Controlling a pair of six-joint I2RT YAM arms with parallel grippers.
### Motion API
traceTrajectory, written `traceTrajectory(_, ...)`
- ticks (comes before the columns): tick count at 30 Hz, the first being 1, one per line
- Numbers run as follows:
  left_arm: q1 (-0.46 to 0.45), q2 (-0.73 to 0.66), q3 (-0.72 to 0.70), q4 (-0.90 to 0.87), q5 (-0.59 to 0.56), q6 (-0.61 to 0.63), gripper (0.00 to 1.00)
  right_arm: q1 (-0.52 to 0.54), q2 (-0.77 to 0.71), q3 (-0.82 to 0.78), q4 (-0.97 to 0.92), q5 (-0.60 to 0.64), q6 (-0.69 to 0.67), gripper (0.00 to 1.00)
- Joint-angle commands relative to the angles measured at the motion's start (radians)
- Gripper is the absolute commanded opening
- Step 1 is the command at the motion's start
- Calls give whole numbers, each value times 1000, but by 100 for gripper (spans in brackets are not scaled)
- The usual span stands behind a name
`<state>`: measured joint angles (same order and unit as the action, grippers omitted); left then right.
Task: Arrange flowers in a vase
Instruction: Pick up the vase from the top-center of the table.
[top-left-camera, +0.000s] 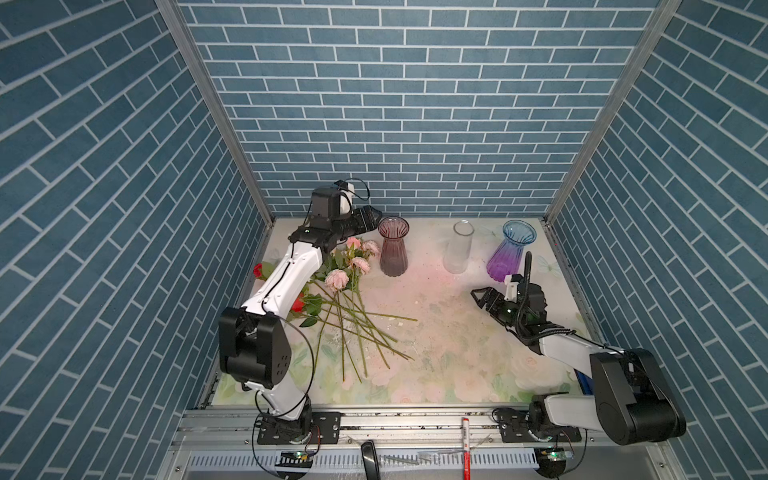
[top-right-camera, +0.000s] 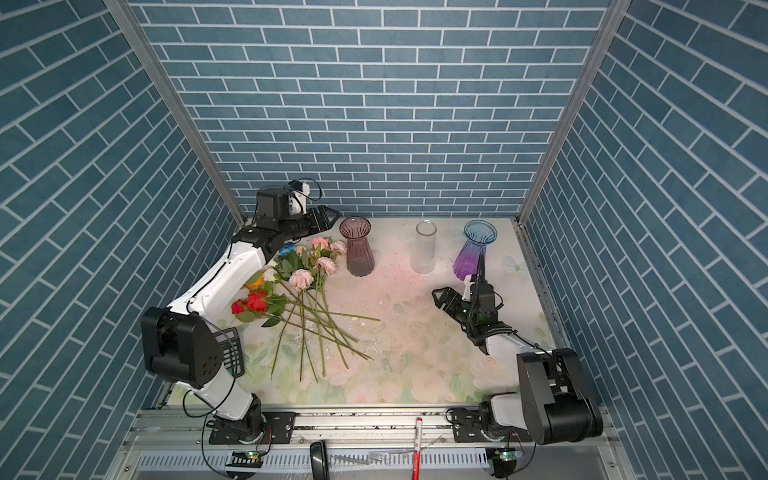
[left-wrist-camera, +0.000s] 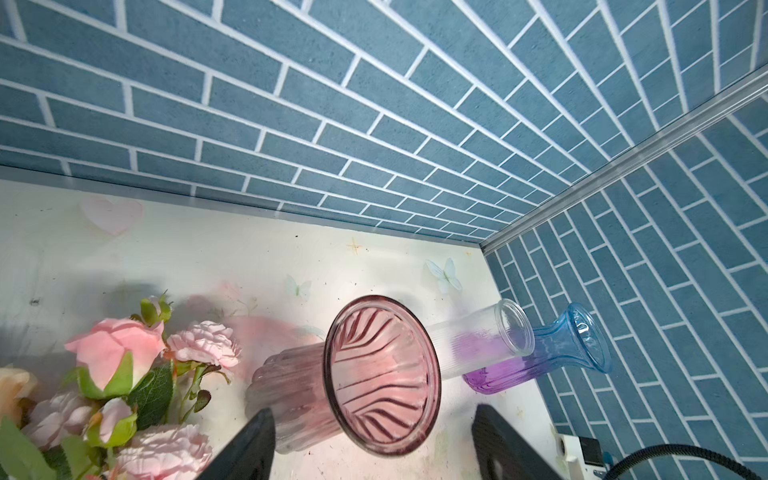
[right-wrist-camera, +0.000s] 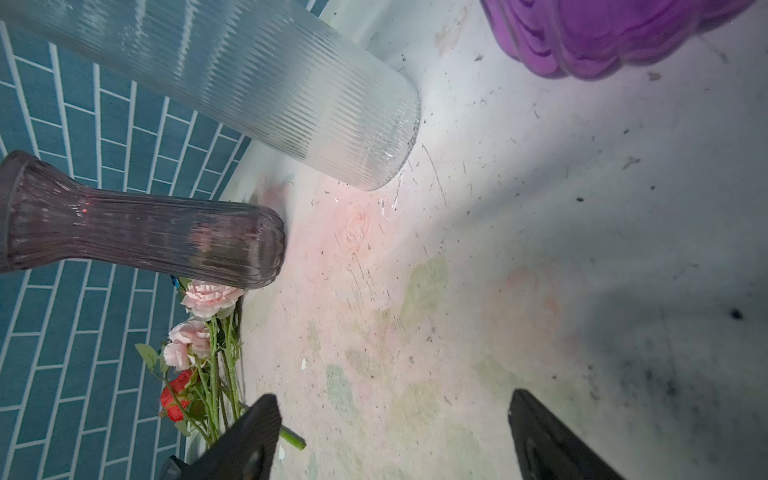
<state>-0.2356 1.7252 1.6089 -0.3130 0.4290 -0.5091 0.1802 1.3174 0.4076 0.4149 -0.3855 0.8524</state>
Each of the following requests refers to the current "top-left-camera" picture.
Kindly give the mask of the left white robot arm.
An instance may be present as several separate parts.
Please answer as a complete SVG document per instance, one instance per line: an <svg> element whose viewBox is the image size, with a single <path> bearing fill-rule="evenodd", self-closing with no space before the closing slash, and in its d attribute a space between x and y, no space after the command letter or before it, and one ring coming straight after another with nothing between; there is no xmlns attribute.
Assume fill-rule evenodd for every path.
<svg viewBox="0 0 768 480"><path fill-rule="evenodd" d="M294 301L341 242L376 230L382 218L365 205L336 219L310 219L288 237L287 251L265 284L241 306L222 311L220 370L261 394L270 416L294 421L309 401L309 391L288 375L292 349L285 326Z"/></svg>

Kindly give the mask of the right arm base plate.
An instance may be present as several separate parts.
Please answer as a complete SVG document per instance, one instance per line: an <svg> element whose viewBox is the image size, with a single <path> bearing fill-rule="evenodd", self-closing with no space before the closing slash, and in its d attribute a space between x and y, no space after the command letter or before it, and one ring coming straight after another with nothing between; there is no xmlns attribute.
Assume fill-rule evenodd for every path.
<svg viewBox="0 0 768 480"><path fill-rule="evenodd" d="M503 443L560 443L566 445L583 440L578 428L550 423L542 414L511 407L494 408L491 419L497 425Z"/></svg>

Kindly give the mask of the dark purple ribbed vase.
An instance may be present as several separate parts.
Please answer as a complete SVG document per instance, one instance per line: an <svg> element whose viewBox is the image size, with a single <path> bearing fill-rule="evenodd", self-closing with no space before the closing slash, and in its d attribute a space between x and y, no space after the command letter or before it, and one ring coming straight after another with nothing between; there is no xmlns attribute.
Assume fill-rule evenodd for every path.
<svg viewBox="0 0 768 480"><path fill-rule="evenodd" d="M410 231L409 223L397 216L385 217L378 226L382 237L380 268L389 277L398 277L408 268L405 237Z"/></svg>

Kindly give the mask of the clear ribbed glass vase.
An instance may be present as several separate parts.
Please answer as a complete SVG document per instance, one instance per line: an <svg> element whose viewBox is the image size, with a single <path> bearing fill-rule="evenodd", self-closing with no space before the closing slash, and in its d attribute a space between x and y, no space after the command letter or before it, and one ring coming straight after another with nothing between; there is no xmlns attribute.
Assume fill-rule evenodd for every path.
<svg viewBox="0 0 768 480"><path fill-rule="evenodd" d="M468 220L460 220L453 225L443 256L443 266L448 272L461 274L466 271L474 232L474 226Z"/></svg>

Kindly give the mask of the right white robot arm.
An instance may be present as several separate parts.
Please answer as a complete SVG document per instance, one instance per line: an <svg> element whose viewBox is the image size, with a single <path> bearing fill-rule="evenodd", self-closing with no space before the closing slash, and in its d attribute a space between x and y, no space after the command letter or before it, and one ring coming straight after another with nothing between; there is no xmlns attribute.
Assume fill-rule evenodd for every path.
<svg viewBox="0 0 768 480"><path fill-rule="evenodd" d="M508 299L493 287L473 289L477 306L534 354L570 366L591 381L587 394L544 394L531 401L531 434L556 427L600 431L618 445L662 442L686 433L687 420L654 355L590 340L547 319L537 284L521 282Z"/></svg>

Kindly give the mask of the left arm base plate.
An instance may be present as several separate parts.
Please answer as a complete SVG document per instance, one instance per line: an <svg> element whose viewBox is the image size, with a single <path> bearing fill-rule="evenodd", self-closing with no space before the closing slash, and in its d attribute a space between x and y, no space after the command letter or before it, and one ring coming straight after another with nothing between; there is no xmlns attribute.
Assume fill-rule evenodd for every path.
<svg viewBox="0 0 768 480"><path fill-rule="evenodd" d="M258 445L298 445L307 441L321 446L338 443L342 415L338 411L302 414L297 420L262 417L257 422Z"/></svg>

